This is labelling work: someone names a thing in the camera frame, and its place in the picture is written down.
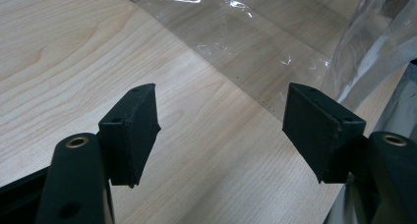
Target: transparent plastic film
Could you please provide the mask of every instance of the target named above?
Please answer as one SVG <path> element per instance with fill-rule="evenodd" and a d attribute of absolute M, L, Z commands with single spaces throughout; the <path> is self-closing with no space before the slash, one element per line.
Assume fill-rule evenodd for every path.
<path fill-rule="evenodd" d="M 340 45 L 346 45 L 363 1 L 136 2 L 282 120 L 289 83 L 322 88 L 334 98 L 353 83 L 346 71 L 356 63 L 335 68 L 331 60 L 335 51 L 343 55 Z"/>
<path fill-rule="evenodd" d="M 335 50 L 323 90 L 355 109 L 398 67 L 417 58 L 417 0 L 362 0 Z"/>

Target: clear plastic sheet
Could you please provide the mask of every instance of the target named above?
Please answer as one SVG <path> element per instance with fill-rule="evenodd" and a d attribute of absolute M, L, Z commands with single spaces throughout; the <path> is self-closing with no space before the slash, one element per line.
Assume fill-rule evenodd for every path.
<path fill-rule="evenodd" d="M 397 61 L 389 68 L 384 65 L 386 69 L 367 85 L 367 74 L 380 68 L 367 54 L 381 53 L 372 48 L 383 34 L 390 34 L 390 46 L 379 56 L 382 61 L 388 58 L 386 54 L 402 53 L 402 43 L 415 38 L 415 0 L 407 0 L 389 25 L 372 29 L 369 17 L 384 15 L 383 6 L 377 11 L 373 2 L 385 1 L 138 0 L 137 4 L 282 119 L 290 82 L 321 88 L 333 98 L 348 100 L 352 107 L 364 97 L 362 91 L 350 94 L 357 91 L 357 85 L 365 82 L 372 90 L 400 63 L 412 59 L 395 57 Z M 407 28 L 408 34 L 399 30 Z M 416 56 L 415 40 L 407 43 Z M 346 53 L 354 56 L 346 58 Z M 372 66 L 358 68 L 364 61 Z"/>

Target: light wood grain surface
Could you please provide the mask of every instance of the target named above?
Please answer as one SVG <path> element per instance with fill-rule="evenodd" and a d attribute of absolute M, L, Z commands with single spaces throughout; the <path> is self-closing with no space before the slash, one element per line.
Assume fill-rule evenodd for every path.
<path fill-rule="evenodd" d="M 317 183 L 263 106 L 128 0 L 0 0 L 0 60 L 0 186 L 156 83 L 162 131 L 140 185 L 112 189 L 118 223 L 321 223 L 339 190 Z M 399 76 L 359 109 L 369 129 Z"/>

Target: screw hole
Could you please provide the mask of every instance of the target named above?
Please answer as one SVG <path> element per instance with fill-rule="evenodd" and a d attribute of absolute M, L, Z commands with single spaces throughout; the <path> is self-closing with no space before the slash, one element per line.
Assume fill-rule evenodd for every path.
<path fill-rule="evenodd" d="M 66 145 L 69 148 L 76 148 L 76 147 L 83 146 L 87 144 L 88 142 L 89 142 L 88 138 L 74 138 L 74 139 L 69 140 Z"/>
<path fill-rule="evenodd" d="M 121 118 L 112 118 L 111 122 L 112 123 L 120 123 L 120 122 L 122 122 L 122 119 Z"/>
<path fill-rule="evenodd" d="M 81 205 L 78 202 L 70 201 L 67 202 L 61 209 L 59 210 L 59 217 L 61 219 L 69 219 L 74 217 L 79 213 L 81 210 Z"/>
<path fill-rule="evenodd" d="M 392 145 L 396 146 L 405 146 L 407 145 L 407 142 L 401 138 L 398 138 L 396 136 L 392 135 L 383 135 L 383 140 L 387 143 L 390 143 Z"/>

